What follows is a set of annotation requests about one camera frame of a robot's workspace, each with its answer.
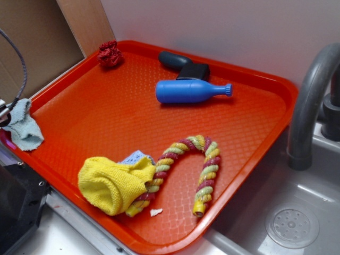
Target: tray rim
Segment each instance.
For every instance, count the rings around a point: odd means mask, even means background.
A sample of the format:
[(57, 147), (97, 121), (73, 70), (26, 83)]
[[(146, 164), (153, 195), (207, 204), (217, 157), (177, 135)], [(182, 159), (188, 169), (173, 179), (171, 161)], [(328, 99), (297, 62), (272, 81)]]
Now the tray rim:
[[(53, 182), (62, 194), (67, 194), (67, 198), (70, 199), (77, 207), (83, 210), (86, 214), (92, 217), (95, 221), (97, 221), (101, 226), (103, 226), (106, 230), (108, 230), (112, 235), (118, 238), (122, 243), (124, 243), (129, 249), (142, 253), (142, 254), (166, 254), (172, 252), (178, 252), (183, 250), (193, 242), (197, 241), (201, 236), (203, 236), (204, 232), (208, 229), (208, 227), (215, 220), (220, 211), (227, 204), (229, 199), (233, 196), (233, 194), (237, 191), (237, 189), (242, 185), (242, 183), (247, 179), (247, 176), (252, 172), (257, 163), (261, 160), (261, 158), (265, 155), (265, 153), (269, 150), (274, 141), (279, 137), (279, 135), (285, 130), (288, 126), (291, 116), (294, 110), (294, 104), (298, 95), (298, 90), (296, 86), (281, 77), (247, 69), (244, 67), (227, 64), (219, 61), (214, 61), (211, 59), (206, 59), (203, 57), (194, 56), (187, 53), (178, 52), (175, 50), (169, 50), (165, 48), (161, 48), (158, 46), (148, 45), (141, 42), (136, 41), (120, 41), (118, 42), (118, 47), (121, 51), (128, 51), (130, 53), (135, 53), (140, 55), (140, 50), (146, 50), (148, 52), (147, 57), (157, 58), (158, 54), (162, 50), (167, 50), (176, 54), (182, 54), (189, 58), (192, 58), (197, 63), (204, 63), (206, 61), (209, 62), (209, 66), (211, 72), (215, 76), (225, 76), (226, 70), (228, 70), (227, 74), (233, 77), (236, 74), (242, 74), (247, 79), (255, 79), (261, 80), (262, 86), (261, 88), (270, 92), (273, 92), (280, 96), (286, 104), (286, 112), (281, 118), (281, 120), (275, 125), (275, 127), (271, 130), (268, 136), (262, 141), (261, 145), (257, 148), (257, 150), (253, 153), (253, 155), (248, 159), (245, 165), (240, 169), (239, 173), (235, 175), (234, 179), (230, 183), (230, 185), (226, 188), (226, 190), (220, 195), (220, 197), (215, 201), (212, 207), (215, 210), (208, 210), (207, 213), (201, 220), (198, 222), (197, 226), (184, 238), (179, 239), (176, 242), (169, 243), (166, 246), (160, 244), (152, 244), (145, 241), (142, 237), (135, 234), (135, 232), (131, 231), (129, 228), (120, 224), (117, 221), (110, 220), (104, 217), (96, 217), (102, 212), (95, 207), (89, 208), (87, 203), (85, 203), (82, 199), (79, 199), (78, 191), (73, 187), (66, 185), (62, 180), (55, 178), (55, 176), (44, 176), (48, 182)], [(48, 86), (45, 90), (42, 90), (39, 94), (36, 94), (32, 98), (32, 107), (30, 113), (33, 114), (36, 110), (41, 108), (45, 103), (55, 97), (59, 92), (67, 88), (74, 81), (76, 81), (79, 77), (83, 76), (86, 72), (91, 70), (94, 66), (97, 65), (96, 61), (97, 52), (94, 52), (88, 58), (83, 60), (80, 64), (72, 68), (69, 72), (65, 73), (62, 77), (54, 81), (50, 86)], [(270, 84), (276, 82), (281, 86), (271, 86)], [(49, 168), (45, 163), (40, 162), (39, 160), (34, 159), (31, 156), (30, 152), (21, 151), (17, 148), (10, 139), (10, 136), (7, 132), (1, 130), (0, 132), (0, 140), (3, 144), (5, 144), (13, 153), (15, 153), (19, 158), (25, 161), (28, 165), (30, 165), (33, 169), (46, 169)]]

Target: yellow cloth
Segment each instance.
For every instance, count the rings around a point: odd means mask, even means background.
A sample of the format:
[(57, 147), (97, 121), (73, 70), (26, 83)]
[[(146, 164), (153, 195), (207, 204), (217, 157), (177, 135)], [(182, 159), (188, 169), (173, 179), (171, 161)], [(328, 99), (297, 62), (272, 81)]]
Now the yellow cloth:
[(125, 212), (129, 205), (147, 191), (156, 167), (148, 157), (134, 165), (115, 163), (105, 157), (85, 160), (78, 173), (78, 186), (83, 196), (108, 215)]

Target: sink drain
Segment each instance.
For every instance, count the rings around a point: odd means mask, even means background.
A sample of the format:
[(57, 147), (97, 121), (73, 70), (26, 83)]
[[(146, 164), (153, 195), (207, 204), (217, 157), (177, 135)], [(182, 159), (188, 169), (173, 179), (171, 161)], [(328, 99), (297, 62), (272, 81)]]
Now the sink drain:
[(266, 218), (266, 230), (277, 244), (299, 249), (311, 244), (319, 234), (319, 222), (306, 207), (284, 203), (273, 208)]

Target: faucet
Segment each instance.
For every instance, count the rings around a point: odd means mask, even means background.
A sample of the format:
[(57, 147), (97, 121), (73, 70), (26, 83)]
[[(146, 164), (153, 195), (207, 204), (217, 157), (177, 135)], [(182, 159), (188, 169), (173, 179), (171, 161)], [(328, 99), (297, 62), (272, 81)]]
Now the faucet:
[[(329, 83), (330, 93), (325, 95)], [(324, 47), (303, 79), (288, 135), (288, 165), (292, 169), (305, 170), (312, 165), (312, 139), (322, 99), (326, 123), (321, 133), (340, 141), (340, 43)]]

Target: cable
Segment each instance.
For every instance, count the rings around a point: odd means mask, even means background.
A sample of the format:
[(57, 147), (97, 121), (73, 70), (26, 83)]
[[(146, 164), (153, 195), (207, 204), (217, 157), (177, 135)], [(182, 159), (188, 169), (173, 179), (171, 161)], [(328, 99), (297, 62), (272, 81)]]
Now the cable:
[(24, 88), (26, 86), (26, 83), (27, 83), (27, 69), (26, 69), (25, 61), (24, 61), (20, 51), (16, 47), (16, 45), (10, 40), (10, 38), (6, 35), (6, 33), (1, 28), (0, 28), (0, 33), (10, 43), (10, 45), (13, 47), (13, 49), (16, 51), (17, 55), (20, 58), (21, 65), (22, 65), (22, 68), (23, 68), (23, 82), (22, 82), (21, 88), (20, 88), (18, 94), (16, 95), (16, 97), (14, 98), (13, 102), (11, 103), (11, 105), (8, 107), (9, 110), (11, 111), (15, 107), (17, 102), (19, 101), (19, 98), (21, 97), (21, 94), (22, 94), (22, 92), (23, 92), (23, 90), (24, 90)]

